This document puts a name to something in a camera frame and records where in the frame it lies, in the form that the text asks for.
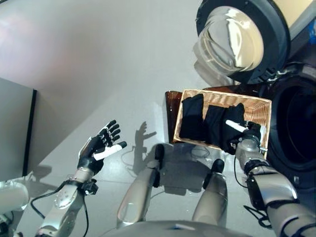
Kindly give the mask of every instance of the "wicker basket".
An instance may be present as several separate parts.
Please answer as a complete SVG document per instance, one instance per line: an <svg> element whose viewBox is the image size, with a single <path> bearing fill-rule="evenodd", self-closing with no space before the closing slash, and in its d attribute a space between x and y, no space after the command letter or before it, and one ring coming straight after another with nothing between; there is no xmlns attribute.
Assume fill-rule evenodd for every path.
<svg viewBox="0 0 316 237"><path fill-rule="evenodd" d="M242 103L245 108L243 115L247 121L252 121L266 127L266 134L261 143L261 147L268 148L269 132L270 132L270 119L271 119L271 100L262 99L258 97L252 97L247 95L238 95L219 91L207 91L207 90L184 90L182 93L181 101L188 97L193 97L197 94L203 94L204 105L203 105L203 119L205 119L206 112L209 105L220 106L228 108L229 106L236 106ZM219 147L212 144L208 144L201 141L191 140L187 138L180 138L180 128L182 123L182 103L180 103L176 127L174 131L173 140L180 142L187 142L201 146L208 146L215 149Z"/></svg>

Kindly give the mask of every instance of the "black cloth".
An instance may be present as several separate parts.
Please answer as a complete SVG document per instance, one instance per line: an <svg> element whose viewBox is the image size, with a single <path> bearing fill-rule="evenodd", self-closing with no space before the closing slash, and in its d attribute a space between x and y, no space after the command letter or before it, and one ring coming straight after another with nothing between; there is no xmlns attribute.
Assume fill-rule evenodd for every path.
<svg viewBox="0 0 316 237"><path fill-rule="evenodd" d="M231 120L238 123L239 125L245 127L245 120L243 119L244 107L242 103L239 103L237 106L229 106L224 113L222 120L222 144L221 149L229 154L234 155L235 149L231 146L231 143L238 141L242 137L242 132L237 131L236 129L228 126L226 120Z"/></svg>
<svg viewBox="0 0 316 237"><path fill-rule="evenodd" d="M206 127L206 142L220 147L222 141L223 116L227 109L215 105L208 106L204 124Z"/></svg>
<svg viewBox="0 0 316 237"><path fill-rule="evenodd" d="M182 124L179 136L192 140L205 141L203 123L203 95L186 98L182 101Z"/></svg>

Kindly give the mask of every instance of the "black towel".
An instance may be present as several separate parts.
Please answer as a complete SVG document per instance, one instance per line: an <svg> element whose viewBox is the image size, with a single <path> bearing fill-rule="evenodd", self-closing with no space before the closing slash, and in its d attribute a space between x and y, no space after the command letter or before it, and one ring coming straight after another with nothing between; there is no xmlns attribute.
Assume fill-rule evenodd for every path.
<svg viewBox="0 0 316 237"><path fill-rule="evenodd" d="M222 141L223 116L227 109L210 105L205 116L206 142L220 147Z"/></svg>
<svg viewBox="0 0 316 237"><path fill-rule="evenodd" d="M205 141L205 126L203 123L203 95L198 94L182 101L181 138Z"/></svg>

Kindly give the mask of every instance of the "gray floor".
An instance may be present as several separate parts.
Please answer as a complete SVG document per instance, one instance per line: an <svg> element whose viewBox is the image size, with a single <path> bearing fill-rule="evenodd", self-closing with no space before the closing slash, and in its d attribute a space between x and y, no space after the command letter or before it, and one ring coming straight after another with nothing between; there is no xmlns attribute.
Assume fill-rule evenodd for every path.
<svg viewBox="0 0 316 237"><path fill-rule="evenodd" d="M6 35L0 76L39 91L30 160L34 175L28 181L31 197L53 190L73 174L79 149L109 120L120 123L121 137L128 143L105 160L96 176L99 191L86 199L88 237L102 236L116 226L116 212L129 185L152 158L154 146L167 141L164 93L209 86L194 70L199 2L11 0L2 6L0 19L6 24L0 29ZM12 57L10 64L6 54ZM145 134L154 133L148 139L140 132L144 122ZM201 162L211 164L221 156L229 189L227 227L274 236L243 209L250 205L249 197L234 180L232 157L211 151L197 158L191 149L168 146L163 186L153 190L147 220L190 220L207 171ZM37 205L47 213L52 199ZM41 218L28 206L17 230L33 236L40 224ZM71 236L83 235L84 228L81 211Z"/></svg>

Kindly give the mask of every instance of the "white wall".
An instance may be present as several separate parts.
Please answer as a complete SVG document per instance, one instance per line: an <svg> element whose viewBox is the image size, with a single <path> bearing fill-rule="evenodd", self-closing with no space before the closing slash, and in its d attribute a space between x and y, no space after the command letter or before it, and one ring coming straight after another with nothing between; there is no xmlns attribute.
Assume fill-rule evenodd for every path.
<svg viewBox="0 0 316 237"><path fill-rule="evenodd" d="M22 176L32 93L0 78L0 181Z"/></svg>

